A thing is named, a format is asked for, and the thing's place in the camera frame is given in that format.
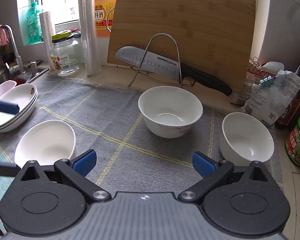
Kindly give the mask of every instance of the faucet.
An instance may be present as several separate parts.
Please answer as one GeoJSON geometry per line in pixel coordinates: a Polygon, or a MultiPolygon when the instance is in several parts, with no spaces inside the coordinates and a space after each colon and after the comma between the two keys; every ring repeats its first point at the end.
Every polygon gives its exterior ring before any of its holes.
{"type": "Polygon", "coordinates": [[[1,28],[7,30],[9,33],[10,42],[11,42],[12,49],[13,49],[14,55],[16,57],[16,63],[17,63],[13,67],[9,67],[8,64],[6,64],[6,66],[11,74],[23,74],[25,72],[25,69],[23,67],[23,62],[22,62],[21,56],[19,55],[17,45],[16,45],[16,42],[13,37],[12,29],[10,28],[9,25],[2,25],[1,28]]]}

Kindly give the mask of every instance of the green soap bottle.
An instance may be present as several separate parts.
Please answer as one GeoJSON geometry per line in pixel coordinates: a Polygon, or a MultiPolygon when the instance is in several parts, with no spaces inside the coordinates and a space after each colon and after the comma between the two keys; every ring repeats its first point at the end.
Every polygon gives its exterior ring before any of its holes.
{"type": "Polygon", "coordinates": [[[33,0],[31,8],[26,14],[30,44],[41,42],[42,31],[39,17],[39,13],[41,12],[43,12],[43,9],[33,0]]]}

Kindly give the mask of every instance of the stack of oval dishes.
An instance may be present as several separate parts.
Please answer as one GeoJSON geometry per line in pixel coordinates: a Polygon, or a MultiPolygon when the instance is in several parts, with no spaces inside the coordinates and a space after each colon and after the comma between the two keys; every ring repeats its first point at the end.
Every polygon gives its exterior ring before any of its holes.
{"type": "Polygon", "coordinates": [[[1,101],[17,104],[19,113],[0,112],[0,133],[10,132],[20,126],[33,112],[38,91],[34,84],[23,84],[10,89],[0,97],[1,101]]]}

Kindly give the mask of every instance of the black knife handle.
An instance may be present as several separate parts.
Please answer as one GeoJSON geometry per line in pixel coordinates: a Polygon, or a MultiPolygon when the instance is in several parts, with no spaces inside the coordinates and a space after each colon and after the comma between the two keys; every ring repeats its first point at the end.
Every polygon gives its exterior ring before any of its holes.
{"type": "Polygon", "coordinates": [[[182,77],[191,77],[198,83],[206,86],[208,88],[212,88],[224,93],[226,96],[231,95],[232,89],[222,80],[212,76],[208,73],[197,70],[193,67],[190,67],[184,63],[181,63],[181,73],[182,77]]]}

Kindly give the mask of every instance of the plastic wrapped roll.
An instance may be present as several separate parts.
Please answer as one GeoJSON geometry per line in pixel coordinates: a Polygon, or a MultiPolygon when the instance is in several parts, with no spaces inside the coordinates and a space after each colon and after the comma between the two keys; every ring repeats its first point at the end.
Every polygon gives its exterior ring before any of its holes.
{"type": "Polygon", "coordinates": [[[52,48],[51,36],[56,34],[56,29],[54,27],[54,24],[51,21],[51,12],[49,11],[42,12],[39,14],[39,16],[40,16],[40,24],[41,24],[44,47],[48,55],[49,68],[50,70],[56,70],[50,58],[50,49],[52,48]]]}
{"type": "Polygon", "coordinates": [[[94,0],[78,0],[81,43],[87,74],[97,75],[101,70],[97,49],[94,0]]]}

